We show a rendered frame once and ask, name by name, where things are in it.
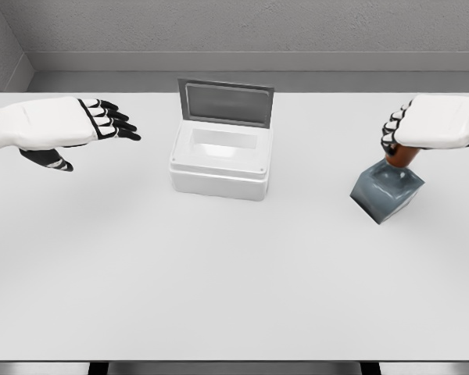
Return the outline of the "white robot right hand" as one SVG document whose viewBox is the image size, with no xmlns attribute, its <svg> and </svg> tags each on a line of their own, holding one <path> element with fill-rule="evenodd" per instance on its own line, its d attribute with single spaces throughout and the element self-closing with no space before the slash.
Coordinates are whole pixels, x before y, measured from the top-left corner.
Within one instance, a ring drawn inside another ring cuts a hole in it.
<svg viewBox="0 0 469 375">
<path fill-rule="evenodd" d="M 382 127 L 381 146 L 388 155 L 402 145 L 421 149 L 469 146 L 469 97 L 420 94 L 391 114 Z"/>
</svg>

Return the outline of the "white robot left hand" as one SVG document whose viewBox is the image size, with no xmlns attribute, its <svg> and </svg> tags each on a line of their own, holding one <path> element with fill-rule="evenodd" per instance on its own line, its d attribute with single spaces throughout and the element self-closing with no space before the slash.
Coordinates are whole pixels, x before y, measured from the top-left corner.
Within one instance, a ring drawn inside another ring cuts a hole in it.
<svg viewBox="0 0 469 375">
<path fill-rule="evenodd" d="M 57 148 L 73 148 L 92 141 L 126 138 L 139 141 L 136 126 L 112 102 L 99 98 L 39 99 L 14 106 L 19 115 L 13 144 L 20 154 L 45 168 L 73 171 Z"/>
</svg>

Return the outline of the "square grey bottle brown cap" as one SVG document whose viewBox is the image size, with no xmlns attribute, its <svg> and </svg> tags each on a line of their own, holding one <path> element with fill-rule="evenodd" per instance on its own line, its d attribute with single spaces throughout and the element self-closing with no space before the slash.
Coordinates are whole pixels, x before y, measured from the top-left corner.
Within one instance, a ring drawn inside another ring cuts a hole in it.
<svg viewBox="0 0 469 375">
<path fill-rule="evenodd" d="M 377 224 L 403 209 L 424 185 L 409 168 L 419 148 L 396 145 L 358 177 L 350 198 Z"/>
</svg>

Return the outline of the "white rectangular box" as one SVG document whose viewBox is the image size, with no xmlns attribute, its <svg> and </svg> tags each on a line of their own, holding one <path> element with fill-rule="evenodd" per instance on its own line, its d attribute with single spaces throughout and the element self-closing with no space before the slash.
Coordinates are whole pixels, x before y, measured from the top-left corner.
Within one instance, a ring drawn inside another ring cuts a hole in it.
<svg viewBox="0 0 469 375">
<path fill-rule="evenodd" d="M 170 154 L 172 185 L 184 193 L 260 202 L 272 144 L 271 129 L 182 120 Z"/>
</svg>

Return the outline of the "grey hinged box lid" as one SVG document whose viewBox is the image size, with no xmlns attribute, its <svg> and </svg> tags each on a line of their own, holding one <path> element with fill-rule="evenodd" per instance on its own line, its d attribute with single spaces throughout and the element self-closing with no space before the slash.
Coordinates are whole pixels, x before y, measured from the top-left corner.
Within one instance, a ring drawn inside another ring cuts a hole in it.
<svg viewBox="0 0 469 375">
<path fill-rule="evenodd" d="M 269 129 L 274 88 L 179 78 L 184 120 Z"/>
</svg>

